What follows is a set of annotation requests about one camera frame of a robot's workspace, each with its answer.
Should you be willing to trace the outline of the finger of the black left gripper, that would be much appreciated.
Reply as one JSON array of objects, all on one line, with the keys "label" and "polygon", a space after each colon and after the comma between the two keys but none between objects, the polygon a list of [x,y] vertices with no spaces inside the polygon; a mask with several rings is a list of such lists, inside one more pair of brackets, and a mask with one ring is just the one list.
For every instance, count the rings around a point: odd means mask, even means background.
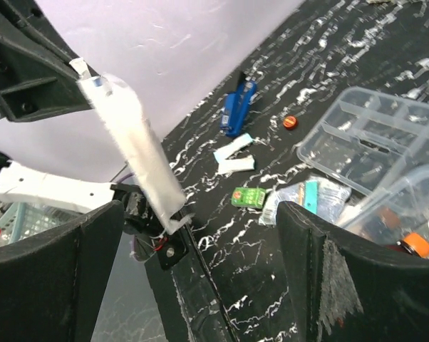
[{"label": "finger of the black left gripper", "polygon": [[0,120],[29,123],[89,109],[74,58],[36,1],[0,1]]}]

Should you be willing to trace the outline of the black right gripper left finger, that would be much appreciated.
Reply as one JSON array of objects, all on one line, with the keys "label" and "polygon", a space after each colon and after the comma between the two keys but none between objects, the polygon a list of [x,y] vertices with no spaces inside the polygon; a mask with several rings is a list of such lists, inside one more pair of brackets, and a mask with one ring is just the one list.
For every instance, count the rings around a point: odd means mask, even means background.
[{"label": "black right gripper left finger", "polygon": [[0,341],[90,341],[123,218],[112,201],[0,247]]}]

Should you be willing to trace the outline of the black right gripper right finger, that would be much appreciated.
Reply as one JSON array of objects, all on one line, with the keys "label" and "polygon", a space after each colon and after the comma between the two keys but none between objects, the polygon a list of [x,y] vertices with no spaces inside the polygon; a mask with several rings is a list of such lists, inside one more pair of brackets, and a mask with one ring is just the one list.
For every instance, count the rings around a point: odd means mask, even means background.
[{"label": "black right gripper right finger", "polygon": [[276,228],[299,341],[429,341],[429,260],[282,202]]}]

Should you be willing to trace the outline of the amber bottle orange cap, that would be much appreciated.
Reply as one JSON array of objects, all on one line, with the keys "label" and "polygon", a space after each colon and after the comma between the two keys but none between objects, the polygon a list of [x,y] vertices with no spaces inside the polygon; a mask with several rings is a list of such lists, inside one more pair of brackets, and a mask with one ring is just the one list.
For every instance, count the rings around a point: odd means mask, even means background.
[{"label": "amber bottle orange cap", "polygon": [[429,220],[429,209],[419,214],[414,212],[400,216],[384,207],[379,211],[379,217],[386,228],[379,246],[422,259],[429,257],[429,240],[418,232],[424,221]]}]

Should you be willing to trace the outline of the teal header plastic packet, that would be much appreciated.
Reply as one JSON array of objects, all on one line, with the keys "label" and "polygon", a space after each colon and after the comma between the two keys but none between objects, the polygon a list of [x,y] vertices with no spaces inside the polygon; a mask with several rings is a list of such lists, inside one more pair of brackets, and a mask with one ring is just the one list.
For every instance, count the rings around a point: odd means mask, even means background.
[{"label": "teal header plastic packet", "polygon": [[319,184],[316,180],[307,180],[299,184],[297,203],[312,214],[317,213]]}]

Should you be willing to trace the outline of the white blue gauze packet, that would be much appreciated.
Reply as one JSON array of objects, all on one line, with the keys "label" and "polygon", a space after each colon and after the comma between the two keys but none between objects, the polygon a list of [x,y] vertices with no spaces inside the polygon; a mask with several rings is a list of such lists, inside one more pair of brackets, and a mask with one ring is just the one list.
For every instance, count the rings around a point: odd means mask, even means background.
[{"label": "white blue gauze packet", "polygon": [[186,195],[138,95],[116,76],[93,76],[83,58],[74,58],[69,65],[79,75],[78,87],[114,140],[165,232],[174,234],[192,215],[173,217],[184,207]]}]

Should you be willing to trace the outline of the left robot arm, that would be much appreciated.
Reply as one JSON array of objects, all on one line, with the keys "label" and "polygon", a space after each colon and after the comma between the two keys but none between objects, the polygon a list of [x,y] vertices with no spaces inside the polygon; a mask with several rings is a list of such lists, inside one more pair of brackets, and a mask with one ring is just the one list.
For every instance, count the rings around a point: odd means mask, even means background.
[{"label": "left robot arm", "polygon": [[135,183],[86,182],[34,170],[0,152],[0,202],[86,214],[121,202],[124,232],[139,260],[170,269],[188,251],[186,196],[135,91],[96,73],[58,35],[34,1],[0,1],[0,120],[30,123],[94,109]]}]

